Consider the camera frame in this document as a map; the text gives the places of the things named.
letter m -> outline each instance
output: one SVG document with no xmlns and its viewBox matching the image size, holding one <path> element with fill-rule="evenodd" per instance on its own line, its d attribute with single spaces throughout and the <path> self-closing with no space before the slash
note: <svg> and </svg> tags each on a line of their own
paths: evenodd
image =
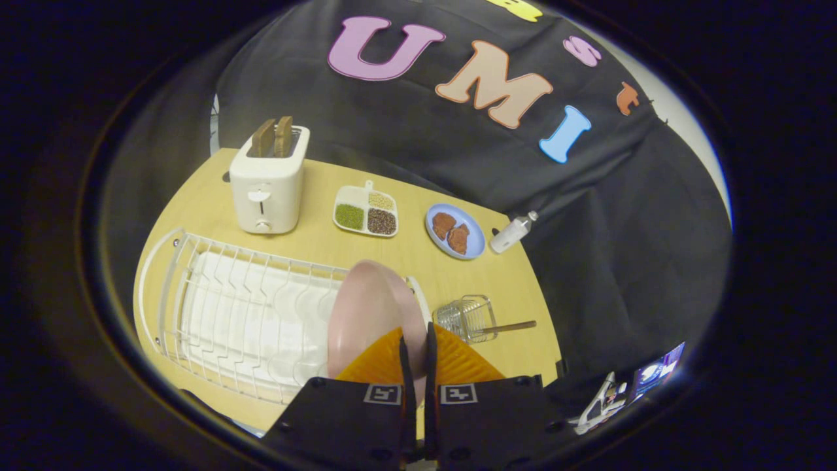
<svg viewBox="0 0 837 471">
<path fill-rule="evenodd" d="M 457 103 L 470 99 L 468 89 L 476 82 L 474 108 L 481 110 L 502 100 L 488 111 L 488 116 L 505 127 L 516 129 L 526 110 L 547 93 L 552 84 L 538 74 L 526 74 L 506 80 L 509 55 L 485 41 L 474 41 L 474 55 L 449 83 L 436 86 L 436 94 Z"/>
</svg>

blue plate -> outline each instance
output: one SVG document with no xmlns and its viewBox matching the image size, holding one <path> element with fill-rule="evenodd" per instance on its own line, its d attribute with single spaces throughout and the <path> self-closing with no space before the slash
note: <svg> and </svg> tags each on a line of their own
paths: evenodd
<svg viewBox="0 0 837 471">
<path fill-rule="evenodd" d="M 454 216 L 456 219 L 456 227 L 465 224 L 465 227 L 470 231 L 470 234 L 468 234 L 468 248 L 465 250 L 465 255 L 454 252 L 448 245 L 447 240 L 441 241 L 433 232 L 433 217 L 438 213 L 447 213 Z M 434 204 L 430 206 L 430 209 L 427 211 L 427 216 L 424 217 L 424 228 L 427 229 L 428 236 L 430 236 L 430 239 L 433 240 L 436 246 L 454 258 L 473 260 L 485 251 L 485 236 L 482 233 L 480 225 L 468 213 L 451 204 Z"/>
</svg>

wire rack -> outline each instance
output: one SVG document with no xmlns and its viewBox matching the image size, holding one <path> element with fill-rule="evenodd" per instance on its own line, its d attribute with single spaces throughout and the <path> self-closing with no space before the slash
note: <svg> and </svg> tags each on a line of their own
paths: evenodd
<svg viewBox="0 0 837 471">
<path fill-rule="evenodd" d="M 436 322 L 459 335 L 468 344 L 496 339 L 497 332 L 485 334 L 482 329 L 495 327 L 491 300 L 481 294 L 469 294 L 436 309 Z"/>
<path fill-rule="evenodd" d="M 176 246 L 152 338 L 143 283 L 159 247 Z M 348 270 L 231 246 L 173 231 L 146 259 L 143 327 L 155 350 L 217 386 L 288 404 L 314 376 L 327 376 L 328 321 Z M 416 292 L 426 320 L 426 302 Z"/>
</svg>

table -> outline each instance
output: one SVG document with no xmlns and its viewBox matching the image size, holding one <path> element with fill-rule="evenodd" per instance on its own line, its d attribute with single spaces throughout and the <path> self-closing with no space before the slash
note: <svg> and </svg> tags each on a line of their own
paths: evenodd
<svg viewBox="0 0 837 471">
<path fill-rule="evenodd" d="M 505 215 L 412 184 L 306 159 L 296 228 L 282 235 L 250 234 L 239 228 L 232 189 L 222 180 L 236 152 L 220 149 L 177 191 L 151 230 L 137 268 L 133 307 L 140 342 L 146 357 L 175 387 L 191 391 L 221 414 L 259 430 L 268 430 L 285 409 L 281 404 L 210 383 L 154 350 L 138 308 L 143 303 L 151 313 L 147 316 L 150 322 L 155 322 L 166 264 L 149 265 L 143 299 L 137 288 L 152 247 L 178 227 L 216 241 L 322 265 L 351 268 L 362 259 L 378 261 L 402 276 L 415 277 L 431 311 L 465 294 L 485 294 L 491 300 L 498 325 L 536 320 L 537 327 L 501 333 L 496 339 L 475 344 L 475 350 L 506 376 L 540 374 L 544 384 L 557 378 L 555 364 L 561 353 L 546 301 L 523 246 L 516 244 L 501 255 L 486 248 L 479 258 L 461 261 L 443 253 L 424 228 L 427 209 L 433 204 L 448 203 L 471 214 L 489 241 L 492 228 L 502 229 L 509 223 Z M 331 219 L 337 190 L 343 185 L 363 186 L 368 179 L 374 182 L 376 190 L 390 194 L 398 204 L 398 233 L 390 239 L 341 230 Z M 172 244 L 166 244 L 160 247 L 157 257 L 170 260 L 174 251 Z M 423 436 L 424 415 L 419 414 L 418 437 Z"/>
</svg>

yellow letter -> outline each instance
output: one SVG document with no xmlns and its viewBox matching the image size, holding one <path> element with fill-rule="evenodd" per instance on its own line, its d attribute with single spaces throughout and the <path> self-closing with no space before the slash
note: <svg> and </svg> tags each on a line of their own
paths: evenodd
<svg viewBox="0 0 837 471">
<path fill-rule="evenodd" d="M 523 2 L 522 0 L 488 0 L 491 3 L 494 3 L 498 7 L 503 7 L 506 10 L 510 11 L 512 14 L 525 19 L 526 21 L 531 21 L 533 23 L 537 22 L 537 17 L 542 16 L 541 10 L 533 7 L 529 3 Z"/>
</svg>

